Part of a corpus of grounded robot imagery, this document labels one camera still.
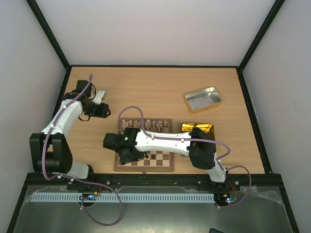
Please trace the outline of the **wooden chessboard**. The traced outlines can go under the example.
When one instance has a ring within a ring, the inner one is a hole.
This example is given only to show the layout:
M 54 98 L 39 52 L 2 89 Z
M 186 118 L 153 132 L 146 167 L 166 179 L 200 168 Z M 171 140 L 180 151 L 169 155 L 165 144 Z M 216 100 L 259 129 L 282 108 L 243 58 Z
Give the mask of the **wooden chessboard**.
M 144 129 L 156 133 L 172 133 L 172 120 L 168 118 L 150 118 L 144 119 Z M 118 154 L 115 155 L 115 172 L 173 172 L 174 155 L 172 152 L 162 152 L 159 150 L 148 151 L 149 159 L 142 159 L 137 162 L 131 162 L 125 165 L 120 163 Z

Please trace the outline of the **gold tin tray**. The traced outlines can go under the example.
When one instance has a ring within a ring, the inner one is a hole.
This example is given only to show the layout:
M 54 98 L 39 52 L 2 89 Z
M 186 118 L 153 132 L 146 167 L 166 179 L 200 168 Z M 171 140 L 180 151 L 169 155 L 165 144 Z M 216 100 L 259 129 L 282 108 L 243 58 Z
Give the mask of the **gold tin tray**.
M 196 139 L 208 139 L 215 140 L 214 126 L 207 123 L 182 123 L 182 133 L 190 133 L 191 138 Z M 213 155 L 216 151 L 216 146 L 213 143 L 191 141 L 190 146 L 198 147 L 203 152 L 207 152 L 208 155 Z

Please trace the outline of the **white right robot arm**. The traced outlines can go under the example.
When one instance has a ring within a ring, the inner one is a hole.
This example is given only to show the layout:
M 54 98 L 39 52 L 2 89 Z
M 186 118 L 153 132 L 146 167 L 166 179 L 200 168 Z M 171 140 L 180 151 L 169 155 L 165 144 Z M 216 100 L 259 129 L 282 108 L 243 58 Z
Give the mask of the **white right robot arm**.
M 139 128 L 125 128 L 123 133 L 106 133 L 103 140 L 105 149 L 113 150 L 119 155 L 122 164 L 138 161 L 148 151 L 177 153 L 190 159 L 193 167 L 206 170 L 217 190 L 223 190 L 229 184 L 225 167 L 217 157 L 216 145 L 230 147 L 215 141 L 200 128 L 193 128 L 185 133 L 156 133 Z

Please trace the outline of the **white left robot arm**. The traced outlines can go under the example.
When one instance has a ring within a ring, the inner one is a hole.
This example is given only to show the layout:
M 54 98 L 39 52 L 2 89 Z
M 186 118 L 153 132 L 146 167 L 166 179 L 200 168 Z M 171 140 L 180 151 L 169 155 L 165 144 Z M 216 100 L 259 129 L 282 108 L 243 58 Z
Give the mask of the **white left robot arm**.
M 81 114 L 88 118 L 107 118 L 111 114 L 108 104 L 102 102 L 106 92 L 96 90 L 92 78 L 78 80 L 76 88 L 64 95 L 51 122 L 40 133 L 30 136 L 33 169 L 46 180 L 63 176 L 86 179 L 93 171 L 90 165 L 74 160 L 67 143 L 67 136 Z

